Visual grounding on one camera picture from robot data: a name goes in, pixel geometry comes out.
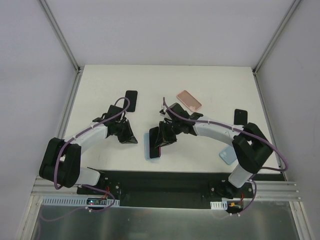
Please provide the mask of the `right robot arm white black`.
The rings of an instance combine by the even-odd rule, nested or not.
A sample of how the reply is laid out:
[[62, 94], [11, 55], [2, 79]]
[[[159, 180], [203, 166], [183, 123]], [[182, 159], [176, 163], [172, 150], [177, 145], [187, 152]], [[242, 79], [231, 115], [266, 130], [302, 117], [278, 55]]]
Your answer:
[[243, 191], [243, 185], [257, 174], [273, 153], [269, 141], [254, 123], [231, 125], [214, 121], [201, 113], [188, 114], [180, 104], [174, 103], [159, 111], [164, 117], [158, 125], [158, 133], [150, 135], [150, 146], [161, 148], [177, 141], [177, 135], [184, 133], [207, 137], [233, 147], [237, 166], [229, 175], [225, 192], [237, 197]]

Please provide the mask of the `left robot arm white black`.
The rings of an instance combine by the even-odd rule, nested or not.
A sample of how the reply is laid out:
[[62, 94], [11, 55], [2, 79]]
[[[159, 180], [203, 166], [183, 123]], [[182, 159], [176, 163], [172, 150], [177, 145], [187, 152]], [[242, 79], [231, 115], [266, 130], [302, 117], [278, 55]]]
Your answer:
[[52, 138], [45, 150], [39, 176], [53, 182], [56, 189], [88, 185], [94, 194], [102, 194], [106, 183], [100, 179], [98, 170], [81, 167], [82, 154], [110, 136], [116, 136], [121, 144], [137, 144], [138, 140], [125, 117], [126, 110], [110, 105], [106, 113], [68, 139]]

